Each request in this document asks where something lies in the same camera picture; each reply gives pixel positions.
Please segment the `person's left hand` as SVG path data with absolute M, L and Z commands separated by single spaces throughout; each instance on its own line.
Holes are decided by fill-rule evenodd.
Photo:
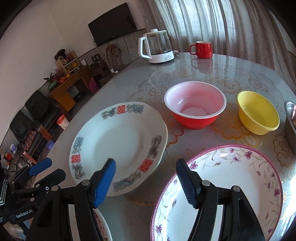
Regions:
M 13 225 L 10 222 L 7 222 L 3 225 L 3 227 L 10 236 L 22 239 L 21 234 L 23 234 L 23 229 L 19 225 Z

